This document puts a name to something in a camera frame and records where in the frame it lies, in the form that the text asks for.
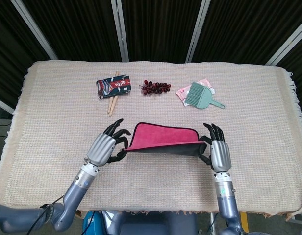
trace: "drumstick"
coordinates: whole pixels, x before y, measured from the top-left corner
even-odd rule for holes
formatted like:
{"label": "drumstick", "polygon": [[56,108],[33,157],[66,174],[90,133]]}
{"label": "drumstick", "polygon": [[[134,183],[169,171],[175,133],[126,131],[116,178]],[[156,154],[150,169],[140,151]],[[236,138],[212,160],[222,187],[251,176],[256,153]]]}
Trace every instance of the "drumstick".
{"label": "drumstick", "polygon": [[[119,76],[119,75],[120,75],[120,72],[117,71],[116,74],[115,74],[115,77],[117,77],[117,76]],[[111,111],[111,107],[112,107],[112,103],[113,103],[113,98],[114,98],[114,97],[111,97],[111,98],[110,98],[110,102],[108,103],[108,110],[107,110],[107,113],[108,113],[108,114],[109,114],[110,111]]]}
{"label": "drumstick", "polygon": [[110,111],[110,113],[109,113],[109,115],[110,115],[110,116],[112,116],[112,114],[113,114],[113,110],[114,110],[114,108],[115,108],[115,105],[116,105],[116,101],[117,101],[117,99],[118,99],[118,95],[117,95],[117,96],[115,96],[115,97],[114,97],[114,99],[113,99],[113,103],[112,103],[111,111]]}

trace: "red grape bunch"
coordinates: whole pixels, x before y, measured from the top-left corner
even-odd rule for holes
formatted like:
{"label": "red grape bunch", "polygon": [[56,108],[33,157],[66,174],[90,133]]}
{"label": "red grape bunch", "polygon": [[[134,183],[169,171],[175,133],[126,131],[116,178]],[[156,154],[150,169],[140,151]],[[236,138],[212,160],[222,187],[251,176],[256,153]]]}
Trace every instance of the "red grape bunch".
{"label": "red grape bunch", "polygon": [[144,81],[143,86],[141,86],[141,92],[144,95],[152,95],[152,94],[162,94],[163,92],[169,92],[171,89],[171,85],[167,83],[158,83],[151,81],[148,82],[147,80]]}

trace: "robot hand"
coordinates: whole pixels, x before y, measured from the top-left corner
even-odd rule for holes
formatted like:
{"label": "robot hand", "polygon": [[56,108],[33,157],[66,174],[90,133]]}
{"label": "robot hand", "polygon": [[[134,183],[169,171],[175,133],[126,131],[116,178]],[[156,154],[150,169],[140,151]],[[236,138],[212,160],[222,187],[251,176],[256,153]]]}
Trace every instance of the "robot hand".
{"label": "robot hand", "polygon": [[117,162],[125,157],[127,154],[121,151],[115,157],[111,157],[111,154],[115,148],[115,145],[124,143],[124,147],[128,148],[128,140],[122,134],[131,135],[126,129],[121,129],[114,133],[116,128],[120,126],[123,119],[117,120],[115,123],[110,125],[103,133],[99,134],[91,148],[89,149],[87,156],[91,164],[101,167],[106,163]]}
{"label": "robot hand", "polygon": [[214,124],[209,125],[204,123],[203,125],[209,130],[211,138],[202,136],[200,140],[205,141],[211,146],[211,155],[209,158],[204,155],[200,155],[199,157],[217,173],[229,171],[231,169],[231,160],[229,147],[225,143],[223,131]]}

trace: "woven tablecloth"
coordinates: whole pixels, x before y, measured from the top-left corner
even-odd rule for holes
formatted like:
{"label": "woven tablecloth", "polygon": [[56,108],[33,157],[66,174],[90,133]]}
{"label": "woven tablecloth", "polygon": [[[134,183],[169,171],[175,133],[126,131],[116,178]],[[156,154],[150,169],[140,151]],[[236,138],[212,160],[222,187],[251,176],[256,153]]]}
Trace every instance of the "woven tablecloth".
{"label": "woven tablecloth", "polygon": [[[130,76],[132,91],[119,97],[109,117],[109,100],[98,100],[96,81],[116,71]],[[175,94],[204,78],[225,109],[184,107]],[[139,84],[145,79],[170,83],[171,91],[143,96]],[[139,122],[194,128],[200,135],[208,135],[204,122],[220,126],[239,210],[302,213],[302,114],[294,88],[279,67],[37,62],[25,77],[3,150],[0,203],[38,207],[60,197],[97,135],[124,118],[121,128],[131,132]],[[100,169],[79,209],[217,211],[213,173],[195,157],[129,153]]]}

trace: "black cable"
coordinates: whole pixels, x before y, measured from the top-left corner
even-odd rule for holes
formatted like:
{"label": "black cable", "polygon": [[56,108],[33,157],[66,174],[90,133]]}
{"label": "black cable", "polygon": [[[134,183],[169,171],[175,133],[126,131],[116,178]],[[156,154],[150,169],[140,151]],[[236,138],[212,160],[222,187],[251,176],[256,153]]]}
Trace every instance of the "black cable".
{"label": "black cable", "polygon": [[82,234],[81,235],[84,235],[86,232],[87,232],[87,230],[88,230],[88,228],[90,227],[90,225],[91,225],[91,222],[92,222],[92,220],[93,220],[93,216],[94,216],[94,213],[95,212],[97,212],[97,211],[94,211],[93,213],[92,213],[92,216],[91,216],[91,219],[90,219],[90,222],[89,222],[89,224],[88,224],[88,226],[87,226],[87,228],[82,232]]}
{"label": "black cable", "polygon": [[7,137],[8,135],[6,135],[6,136],[0,136],[0,137]]}
{"label": "black cable", "polygon": [[[12,124],[12,123],[10,123],[10,124]],[[0,125],[0,126],[9,126],[10,124],[7,124],[7,125]]]}
{"label": "black cable", "polygon": [[212,228],[212,225],[214,224],[215,219],[216,219],[217,216],[218,216],[218,213],[216,213],[216,215],[214,216],[214,220],[213,220],[212,224],[210,225],[210,227],[208,228],[208,230],[206,232],[210,231],[210,229]]}
{"label": "black cable", "polygon": [[[54,202],[52,202],[52,205],[54,205],[56,202],[58,202],[60,199],[62,199],[63,196],[61,196],[60,198],[56,199]],[[42,218],[42,216],[45,214],[45,212],[47,212],[47,209],[49,208],[50,206],[47,205],[45,207],[45,209],[43,210],[43,212],[41,213],[41,215],[36,219],[36,221],[33,223],[33,225],[31,226],[31,228],[28,230],[27,234],[26,235],[29,235],[32,231],[32,229],[34,228],[34,226],[38,223],[38,221]]]}

